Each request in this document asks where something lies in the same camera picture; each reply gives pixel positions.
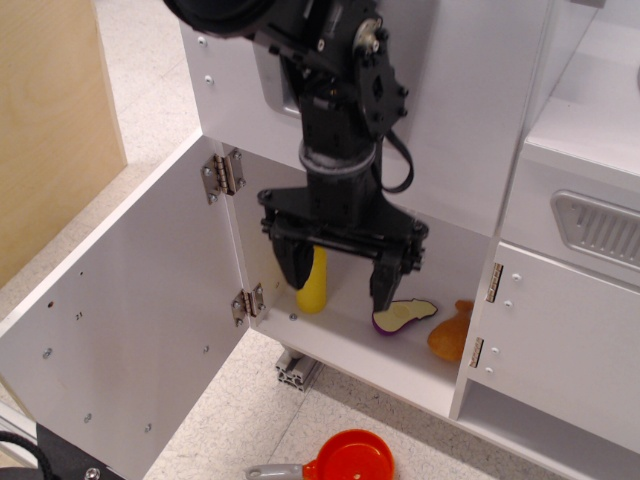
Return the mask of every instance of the open cabinet door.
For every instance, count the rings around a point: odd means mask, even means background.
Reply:
[[[226,199],[200,136],[169,158],[7,319],[0,379],[38,423],[140,479],[238,343]]]

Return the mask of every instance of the pot handle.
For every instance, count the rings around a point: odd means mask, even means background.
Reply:
[[[303,480],[302,465],[256,465],[244,471],[246,480]]]

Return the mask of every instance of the yellow bottle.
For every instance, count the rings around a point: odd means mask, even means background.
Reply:
[[[327,304],[327,252],[313,246],[313,266],[311,274],[300,290],[296,292],[298,308],[304,313],[321,312]]]

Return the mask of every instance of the black cable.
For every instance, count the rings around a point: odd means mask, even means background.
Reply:
[[[42,449],[36,444],[30,442],[26,438],[21,437],[20,435],[4,431],[0,431],[0,442],[13,443],[14,445],[18,445],[19,447],[24,448],[26,451],[36,457],[36,460],[38,460],[38,465],[40,466],[40,470],[42,470],[44,480],[55,480],[55,477],[53,476],[53,470],[51,470],[49,459],[44,454]]]
[[[393,132],[393,130],[389,130],[389,132],[387,133],[387,140],[389,140],[389,143],[393,145],[395,149],[398,150],[398,152],[400,152],[400,155],[402,155],[402,157],[409,164],[409,174],[407,175],[407,178],[404,179],[404,182],[402,182],[397,187],[387,188],[384,185],[382,185],[382,180],[380,180],[380,186],[385,192],[388,192],[388,193],[404,192],[407,188],[409,188],[409,186],[413,182],[413,177],[414,177],[413,158],[411,158],[411,152],[409,152],[409,149],[406,147],[404,143],[402,143],[402,140],[398,138],[398,136]]]

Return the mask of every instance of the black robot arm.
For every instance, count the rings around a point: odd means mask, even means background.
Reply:
[[[388,32],[373,0],[164,0],[194,29],[245,37],[279,55],[302,118],[306,188],[264,190],[263,231],[290,285],[302,288],[313,245],[370,258],[374,310],[389,308],[402,275],[419,270],[428,228],[391,205],[409,186],[409,152],[393,134],[407,114]],[[382,141],[410,162],[400,187],[381,181]]]

